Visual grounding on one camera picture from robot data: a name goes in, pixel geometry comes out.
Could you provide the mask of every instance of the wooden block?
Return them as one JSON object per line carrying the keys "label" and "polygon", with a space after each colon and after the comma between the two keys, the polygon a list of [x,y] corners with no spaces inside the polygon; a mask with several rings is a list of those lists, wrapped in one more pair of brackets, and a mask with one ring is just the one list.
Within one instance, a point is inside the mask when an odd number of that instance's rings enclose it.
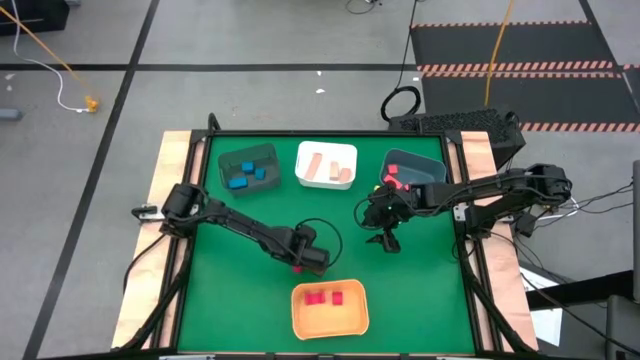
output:
{"label": "wooden block", "polygon": [[314,153],[311,158],[311,163],[307,168],[307,173],[304,175],[305,180],[312,181],[314,177],[316,177],[316,172],[318,172],[318,168],[320,167],[320,163],[322,162],[322,154]]}
{"label": "wooden block", "polygon": [[349,180],[351,180],[351,169],[340,169],[340,177],[338,178],[338,181],[344,184],[346,182],[349,182]]}
{"label": "wooden block", "polygon": [[329,179],[338,180],[340,179],[340,165],[338,165],[337,161],[331,162],[331,170],[329,171]]}

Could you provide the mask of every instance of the orange tray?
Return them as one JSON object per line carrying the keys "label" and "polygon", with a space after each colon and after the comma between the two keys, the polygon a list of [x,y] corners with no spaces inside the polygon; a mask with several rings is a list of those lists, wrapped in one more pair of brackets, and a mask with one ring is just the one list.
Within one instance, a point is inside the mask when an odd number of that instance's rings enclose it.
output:
{"label": "orange tray", "polygon": [[[342,292],[342,305],[333,305],[333,292]],[[324,303],[307,305],[307,294],[324,293]],[[293,332],[300,340],[362,335],[369,328],[367,296],[355,279],[300,284],[291,293]]]}

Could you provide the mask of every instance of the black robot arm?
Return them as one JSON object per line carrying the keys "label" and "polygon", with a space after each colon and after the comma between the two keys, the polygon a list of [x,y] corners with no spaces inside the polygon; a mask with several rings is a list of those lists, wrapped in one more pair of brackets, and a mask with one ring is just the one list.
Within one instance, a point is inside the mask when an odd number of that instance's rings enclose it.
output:
{"label": "black robot arm", "polygon": [[313,247],[316,232],[307,225],[270,227],[237,212],[206,191],[191,184],[173,186],[162,207],[165,220],[160,232],[176,237],[193,236],[199,224],[222,226],[260,245],[272,258],[321,276],[329,264],[329,252]]}
{"label": "black robot arm", "polygon": [[414,216],[435,216],[461,203],[499,195],[502,198],[491,204],[471,204],[456,216],[456,221],[464,222],[466,234],[487,237],[487,229],[503,217],[532,205],[561,205],[571,198],[571,181],[560,167],[536,164],[461,184],[412,184],[408,191],[385,184],[367,198],[369,206],[362,226],[382,229],[382,234],[367,242],[380,243],[386,252],[397,253],[400,244],[391,230],[402,222]]}

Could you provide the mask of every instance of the green table surface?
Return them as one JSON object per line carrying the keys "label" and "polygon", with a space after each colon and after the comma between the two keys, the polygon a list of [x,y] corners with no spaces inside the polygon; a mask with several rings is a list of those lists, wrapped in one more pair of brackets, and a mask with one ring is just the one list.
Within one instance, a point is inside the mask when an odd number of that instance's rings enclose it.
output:
{"label": "green table surface", "polygon": [[[353,144],[358,149],[356,179],[349,190],[303,187],[294,174],[304,140]],[[271,143],[280,161],[282,184],[233,198],[221,184],[218,156]],[[414,218],[394,231],[402,252],[384,253],[365,244],[375,232],[353,219],[357,201],[379,183],[386,152],[397,148],[442,160],[438,138],[428,137],[241,137],[213,139],[205,187],[210,196],[269,226],[295,226],[319,217],[333,223],[344,239],[338,262],[322,278],[295,274],[258,245],[226,229],[201,225],[179,335],[181,351],[314,353],[473,353],[460,267],[451,255],[450,213]],[[334,232],[318,232],[315,246],[332,254]],[[300,283],[358,279],[367,293],[370,325],[362,336],[299,340],[293,333],[291,292]]]}

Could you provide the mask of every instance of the black line on floor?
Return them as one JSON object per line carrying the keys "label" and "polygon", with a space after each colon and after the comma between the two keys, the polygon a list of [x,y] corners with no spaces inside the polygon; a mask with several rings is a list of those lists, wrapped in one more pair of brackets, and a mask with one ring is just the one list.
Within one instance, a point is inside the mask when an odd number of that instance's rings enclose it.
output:
{"label": "black line on floor", "polygon": [[[47,64],[66,71],[60,64]],[[126,71],[128,64],[69,64],[76,71]],[[137,64],[135,71],[252,72],[252,71],[400,71],[401,64]],[[405,71],[416,65],[405,65]],[[48,71],[36,64],[0,64],[0,71]]]}
{"label": "black line on floor", "polygon": [[607,39],[604,37],[602,28],[600,28],[600,24],[598,23],[598,20],[596,19],[596,16],[593,13],[593,10],[591,9],[591,5],[589,5],[589,2],[587,0],[578,0],[578,2],[580,3],[580,7],[582,7],[582,12],[584,13],[584,16],[587,18],[587,21],[591,23],[591,28],[596,33],[596,37],[598,38],[598,41],[602,44],[602,48],[605,49],[609,54],[609,58],[611,58],[611,61],[613,61],[613,64],[617,69],[617,72],[620,72],[621,71],[620,65],[618,65],[618,62],[616,61],[615,56],[613,56],[613,51],[611,51],[611,47],[609,47],[609,43],[607,42]]}
{"label": "black line on floor", "polygon": [[[47,64],[58,71],[67,71],[60,64]],[[126,71],[128,64],[68,64],[75,71]],[[0,64],[0,71],[49,71],[37,64]]]}
{"label": "black line on floor", "polygon": [[[252,72],[252,71],[400,71],[401,64],[140,64],[137,71]],[[405,65],[405,71],[417,71]]]}
{"label": "black line on floor", "polygon": [[102,134],[102,140],[100,140],[100,145],[98,146],[96,157],[93,161],[93,165],[91,166],[87,183],[82,191],[78,208],[73,215],[71,227],[69,228],[69,233],[67,234],[62,252],[60,253],[58,264],[56,265],[53,277],[51,278],[51,283],[49,284],[44,301],[40,307],[40,312],[38,313],[33,330],[31,331],[31,336],[29,337],[27,347],[22,357],[24,360],[36,359],[40,352],[42,341],[44,340],[47,332],[51,316],[53,315],[53,310],[58,302],[60,291],[64,284],[64,279],[67,276],[73,253],[76,249],[76,245],[78,244],[78,238],[80,237],[82,226],[84,225],[87,212],[89,211],[89,205],[91,204],[93,194],[95,193],[96,186],[98,185],[100,173],[102,172],[102,167],[104,166],[105,159],[107,158],[107,152],[109,151],[113,134],[115,133],[118,120],[120,119],[120,114],[122,113],[122,108],[124,107],[127,99],[131,82],[133,81],[136,65],[140,61],[142,49],[144,48],[144,44],[149,35],[149,30],[151,29],[151,24],[153,23],[153,18],[155,17],[156,10],[158,9],[159,2],[160,0],[151,0],[149,3],[147,14],[144,18],[144,22],[142,23],[140,34],[138,35],[138,40],[136,41],[133,53],[131,54],[131,59],[127,65],[122,84],[120,85],[118,95],[116,96],[111,114],[109,115],[109,120],[104,133]]}

